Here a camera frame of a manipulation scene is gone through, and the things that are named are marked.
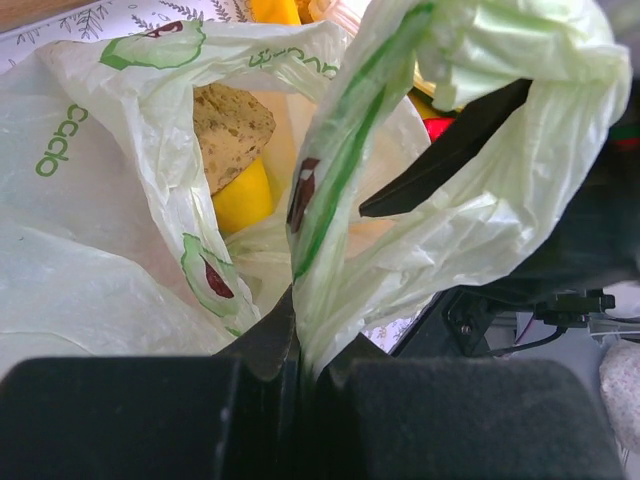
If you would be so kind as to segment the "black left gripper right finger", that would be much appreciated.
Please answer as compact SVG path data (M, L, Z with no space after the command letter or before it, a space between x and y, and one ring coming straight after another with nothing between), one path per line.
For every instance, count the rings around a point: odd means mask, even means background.
M360 336L320 375L303 479L620 479L602 413L546 360L396 359Z

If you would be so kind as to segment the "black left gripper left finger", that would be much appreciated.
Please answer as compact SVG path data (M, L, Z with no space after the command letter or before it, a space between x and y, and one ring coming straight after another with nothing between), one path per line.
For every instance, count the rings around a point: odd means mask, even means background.
M1 382L5 479L287 479L292 299L212 356L50 357Z

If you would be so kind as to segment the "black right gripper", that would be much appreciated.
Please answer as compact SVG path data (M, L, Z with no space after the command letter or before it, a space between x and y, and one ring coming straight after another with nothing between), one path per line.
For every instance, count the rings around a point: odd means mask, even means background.
M527 98L517 80L470 102L409 168L359 206L364 217L412 211L472 158ZM468 293L492 300L545 300L639 280L639 79L585 181L550 236L510 274Z

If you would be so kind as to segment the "red toy pepper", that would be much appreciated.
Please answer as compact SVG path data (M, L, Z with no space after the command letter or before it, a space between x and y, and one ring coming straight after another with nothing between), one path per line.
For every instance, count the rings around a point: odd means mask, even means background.
M425 118L423 124L431 142L435 142L454 122L451 117Z

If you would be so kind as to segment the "yellow toy corn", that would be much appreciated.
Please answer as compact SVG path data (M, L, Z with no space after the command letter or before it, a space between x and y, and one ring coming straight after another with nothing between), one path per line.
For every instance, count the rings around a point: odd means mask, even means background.
M212 195L218 227L233 234L269 217L274 211L269 181L261 157Z

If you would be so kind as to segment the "light green plastic bag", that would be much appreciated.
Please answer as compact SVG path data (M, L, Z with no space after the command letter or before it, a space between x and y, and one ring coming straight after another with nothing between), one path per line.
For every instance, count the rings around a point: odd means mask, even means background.
M429 146L407 93L441 108L527 98L405 214L360 201ZM277 203L218 228L192 92L249 90L278 128ZM175 20L59 40L1 71L1 367L45 356L214 353L292 287L307 364L429 296L510 273L558 223L629 99L631 62L594 1L376 1L351 35Z

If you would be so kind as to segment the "brown bread slice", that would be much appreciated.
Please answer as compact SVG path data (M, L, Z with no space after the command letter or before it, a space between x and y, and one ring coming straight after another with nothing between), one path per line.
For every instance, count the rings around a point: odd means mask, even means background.
M212 83L193 92L193 126L205 177L215 194L262 153L276 122L269 109L246 90Z

